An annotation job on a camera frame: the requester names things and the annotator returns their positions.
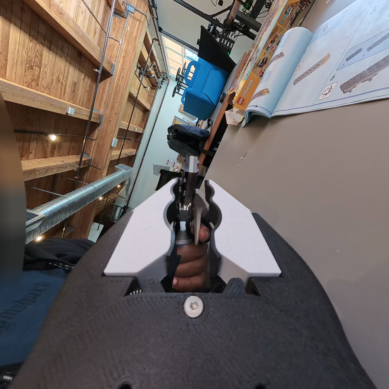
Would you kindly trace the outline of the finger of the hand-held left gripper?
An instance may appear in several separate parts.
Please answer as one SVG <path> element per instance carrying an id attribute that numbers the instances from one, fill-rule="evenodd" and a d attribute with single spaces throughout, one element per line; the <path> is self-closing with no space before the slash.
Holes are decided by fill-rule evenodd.
<path id="1" fill-rule="evenodd" d="M 195 194 L 193 198 L 193 235 L 195 245 L 199 244 L 201 219 L 205 219 L 208 213 L 208 203 L 202 194 Z"/>

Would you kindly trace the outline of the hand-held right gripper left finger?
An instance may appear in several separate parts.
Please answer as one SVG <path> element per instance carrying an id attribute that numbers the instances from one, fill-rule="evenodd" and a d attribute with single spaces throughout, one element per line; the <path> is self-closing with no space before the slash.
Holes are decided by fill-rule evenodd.
<path id="1" fill-rule="evenodd" d="M 136 207 L 105 269 L 105 276 L 162 281 L 175 243 L 177 178 Z"/>

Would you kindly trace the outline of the grey tan toy brick assembly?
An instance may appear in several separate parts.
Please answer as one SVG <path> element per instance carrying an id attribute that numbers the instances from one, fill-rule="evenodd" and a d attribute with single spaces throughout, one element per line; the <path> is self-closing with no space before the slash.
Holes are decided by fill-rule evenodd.
<path id="1" fill-rule="evenodd" d="M 196 193 L 196 184 L 198 180 L 198 157 L 187 156 L 185 161 L 184 173 L 179 181 L 179 207 L 183 210 L 192 204 Z"/>

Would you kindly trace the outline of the person's left hand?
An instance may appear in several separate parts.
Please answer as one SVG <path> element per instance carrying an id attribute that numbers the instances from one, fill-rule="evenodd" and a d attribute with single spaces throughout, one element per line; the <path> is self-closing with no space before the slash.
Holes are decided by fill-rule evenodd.
<path id="1" fill-rule="evenodd" d="M 201 225 L 199 243 L 179 246 L 177 254 L 181 261 L 175 271 L 172 288 L 178 292 L 193 292 L 201 289 L 207 279 L 208 243 L 210 230 Z"/>

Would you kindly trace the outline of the black office chair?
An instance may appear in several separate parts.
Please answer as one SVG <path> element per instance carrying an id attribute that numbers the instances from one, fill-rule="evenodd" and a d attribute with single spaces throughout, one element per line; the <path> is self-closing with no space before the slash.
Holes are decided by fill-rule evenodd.
<path id="1" fill-rule="evenodd" d="M 157 187 L 155 188 L 155 190 L 159 190 L 160 188 L 162 188 L 167 182 L 171 181 L 172 179 L 175 179 L 175 178 L 182 178 L 182 172 L 175 172 L 175 171 L 166 171 L 166 170 L 162 170 L 160 172 L 160 176 L 159 176 L 159 180 L 158 180 L 158 184 L 157 184 Z"/>

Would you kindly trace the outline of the dark navy backpack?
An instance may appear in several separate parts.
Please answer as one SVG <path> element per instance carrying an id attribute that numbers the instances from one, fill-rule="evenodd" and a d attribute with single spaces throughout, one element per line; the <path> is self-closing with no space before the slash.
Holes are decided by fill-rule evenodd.
<path id="1" fill-rule="evenodd" d="M 170 149 L 183 157 L 200 157 L 210 135 L 208 129 L 191 125 L 173 124 L 167 129 L 167 143 Z"/>

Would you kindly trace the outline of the wooden edged office table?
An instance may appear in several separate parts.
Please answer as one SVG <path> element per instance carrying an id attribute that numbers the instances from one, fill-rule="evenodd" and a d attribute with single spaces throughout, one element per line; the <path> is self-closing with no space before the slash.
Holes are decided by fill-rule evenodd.
<path id="1" fill-rule="evenodd" d="M 235 82 L 237 76 L 240 71 L 243 69 L 245 61 L 248 57 L 248 52 L 245 52 L 239 61 L 239 63 L 235 66 L 234 70 L 228 76 L 228 79 L 223 87 L 222 92 L 226 93 L 226 98 L 224 102 L 221 104 L 218 100 L 218 103 L 213 110 L 212 114 L 209 117 L 209 121 L 212 122 L 212 127 L 210 129 L 210 135 L 208 140 L 204 146 L 204 150 L 199 157 L 199 172 L 201 175 L 205 176 L 207 169 L 210 167 L 210 164 L 216 154 L 216 151 L 220 145 L 222 137 L 227 129 L 227 121 L 225 112 L 232 108 L 232 102 L 235 96 L 235 92 L 229 92 L 231 86 Z"/>

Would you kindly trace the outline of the blue felt storage bag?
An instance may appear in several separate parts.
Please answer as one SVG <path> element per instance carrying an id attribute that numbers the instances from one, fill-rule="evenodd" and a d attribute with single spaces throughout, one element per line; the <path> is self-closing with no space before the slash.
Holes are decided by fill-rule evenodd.
<path id="1" fill-rule="evenodd" d="M 228 75 L 227 71 L 201 58 L 191 61 L 184 75 L 187 84 L 181 98 L 184 112 L 207 120 L 220 99 Z"/>

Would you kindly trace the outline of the person's blue hooded sweatshirt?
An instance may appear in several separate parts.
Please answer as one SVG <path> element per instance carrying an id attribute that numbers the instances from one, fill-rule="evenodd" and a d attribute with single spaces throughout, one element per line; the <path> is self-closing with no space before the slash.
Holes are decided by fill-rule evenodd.
<path id="1" fill-rule="evenodd" d="M 88 239 L 53 238 L 25 246 L 20 278 L 1 286 L 1 388 L 16 376 L 67 275 L 93 245 Z"/>

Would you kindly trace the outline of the yellow toy brick box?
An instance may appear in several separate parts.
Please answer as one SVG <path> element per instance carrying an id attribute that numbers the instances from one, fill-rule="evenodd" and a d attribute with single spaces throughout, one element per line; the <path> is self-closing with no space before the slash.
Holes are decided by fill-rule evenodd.
<path id="1" fill-rule="evenodd" d="M 295 84 L 317 68 L 303 71 L 313 33 L 300 24 L 314 1 L 274 1 L 268 16 L 237 75 L 229 94 L 233 108 L 225 112 L 227 124 L 238 125 L 253 115 L 275 116 L 290 80 Z"/>

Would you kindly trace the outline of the row of black bar stools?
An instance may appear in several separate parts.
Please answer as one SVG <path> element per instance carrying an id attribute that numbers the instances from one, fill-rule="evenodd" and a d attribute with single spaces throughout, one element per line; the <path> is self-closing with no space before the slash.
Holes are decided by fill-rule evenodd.
<path id="1" fill-rule="evenodd" d="M 184 92 L 187 88 L 187 84 L 185 83 L 185 80 L 184 80 L 184 75 L 185 75 L 185 72 L 187 70 L 187 66 L 186 66 L 186 62 L 184 62 L 184 65 L 182 68 L 178 68 L 177 70 L 177 74 L 176 74 L 176 86 L 174 87 L 173 89 L 173 92 L 172 92 L 172 97 L 174 98 L 175 95 L 180 95 L 180 96 L 183 96 L 183 93 L 181 92 Z"/>

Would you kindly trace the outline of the black fabric panel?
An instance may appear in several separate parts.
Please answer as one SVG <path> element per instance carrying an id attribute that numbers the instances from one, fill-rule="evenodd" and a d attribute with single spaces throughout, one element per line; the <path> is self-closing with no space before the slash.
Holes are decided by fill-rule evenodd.
<path id="1" fill-rule="evenodd" d="M 236 63 L 204 26 L 201 26 L 200 38 L 197 41 L 197 45 L 199 47 L 197 54 L 199 58 L 226 71 L 228 75 L 231 74 Z"/>

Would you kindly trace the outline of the toy brick instruction booklet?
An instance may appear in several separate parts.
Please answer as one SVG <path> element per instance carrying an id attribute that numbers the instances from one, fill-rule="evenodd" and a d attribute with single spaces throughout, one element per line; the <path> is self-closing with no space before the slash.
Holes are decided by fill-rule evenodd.
<path id="1" fill-rule="evenodd" d="M 388 99 L 389 1 L 354 1 L 284 34 L 245 111 L 273 118 Z"/>

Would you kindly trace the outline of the silver air duct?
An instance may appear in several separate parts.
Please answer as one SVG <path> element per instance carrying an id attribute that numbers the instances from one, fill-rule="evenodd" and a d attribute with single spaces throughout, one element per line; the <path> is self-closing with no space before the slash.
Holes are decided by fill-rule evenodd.
<path id="1" fill-rule="evenodd" d="M 115 172 L 108 176 L 86 184 L 50 202 L 46 202 L 32 211 L 44 216 L 36 227 L 26 231 L 25 243 L 28 244 L 37 236 L 64 221 L 77 211 L 94 202 L 122 182 L 133 178 L 133 168 L 124 164 L 115 166 Z"/>

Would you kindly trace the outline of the bright end wall window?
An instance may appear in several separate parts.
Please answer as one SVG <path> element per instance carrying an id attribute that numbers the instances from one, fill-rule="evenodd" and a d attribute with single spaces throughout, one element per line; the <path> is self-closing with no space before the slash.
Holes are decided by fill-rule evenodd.
<path id="1" fill-rule="evenodd" d="M 198 61 L 198 56 L 195 52 L 170 40 L 166 36 L 162 36 L 162 41 L 167 59 L 168 71 L 171 77 L 175 78 L 177 71 L 182 70 L 184 65 L 188 65 L 190 61 Z"/>

